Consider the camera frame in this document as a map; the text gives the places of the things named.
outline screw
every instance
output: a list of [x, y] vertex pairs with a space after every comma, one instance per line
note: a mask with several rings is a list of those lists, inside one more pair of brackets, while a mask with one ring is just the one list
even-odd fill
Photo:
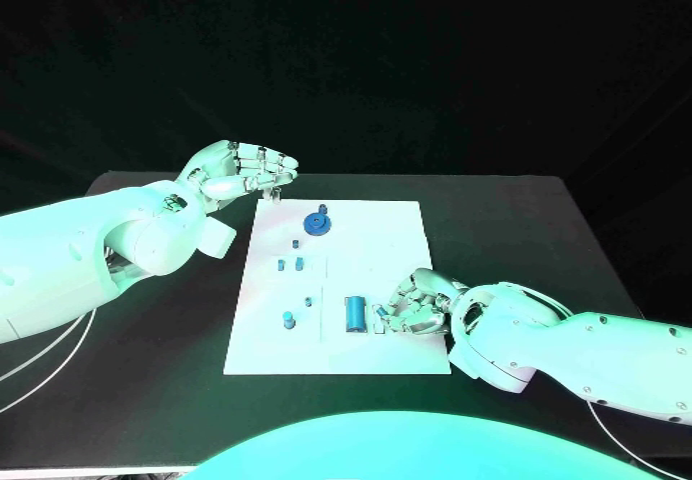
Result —
[[284, 313], [284, 327], [290, 330], [296, 326], [296, 319], [293, 318], [293, 313]]

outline blue battery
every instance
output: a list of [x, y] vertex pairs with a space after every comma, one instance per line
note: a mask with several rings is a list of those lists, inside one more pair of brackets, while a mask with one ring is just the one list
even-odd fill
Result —
[[293, 313], [284, 313], [284, 327], [290, 330], [296, 326], [296, 319], [293, 318]]
[[365, 327], [364, 297], [346, 297], [346, 331], [361, 333], [368, 331]]

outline white sheet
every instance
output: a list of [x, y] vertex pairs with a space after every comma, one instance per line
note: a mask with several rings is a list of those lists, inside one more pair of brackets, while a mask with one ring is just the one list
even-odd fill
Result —
[[[310, 236], [303, 220], [320, 203], [332, 230]], [[372, 305], [387, 303], [419, 267], [431, 268], [419, 202], [260, 200], [224, 373], [449, 374], [443, 336], [377, 334], [374, 328]], [[368, 333], [346, 332], [345, 297], [357, 295], [367, 299]]]

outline table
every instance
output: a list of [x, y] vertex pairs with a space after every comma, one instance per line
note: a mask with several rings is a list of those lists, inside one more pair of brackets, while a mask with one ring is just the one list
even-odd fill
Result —
[[[109, 172], [88, 193], [175, 176]], [[436, 269], [469, 285], [527, 285], [576, 312], [639, 316], [555, 177], [305, 174], [284, 187], [284, 197], [416, 200]], [[456, 368], [449, 376], [222, 375], [257, 198], [257, 193], [240, 198], [214, 214], [238, 230], [227, 257], [198, 252], [178, 272], [145, 280], [100, 308], [64, 371], [0, 415], [0, 469], [192, 467], [282, 426], [369, 410], [488, 418], [626, 458], [584, 402], [541, 373], [519, 395]], [[61, 331], [2, 345], [0, 371]], [[52, 371], [77, 337], [6, 382], [3, 405]], [[692, 429], [596, 407], [612, 432], [643, 457], [692, 456]]]

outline black backdrop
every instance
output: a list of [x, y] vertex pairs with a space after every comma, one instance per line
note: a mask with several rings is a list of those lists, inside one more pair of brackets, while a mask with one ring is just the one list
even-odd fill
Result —
[[0, 8], [2, 212], [224, 138], [303, 172], [557, 175], [645, 313], [687, 316], [688, 1]]

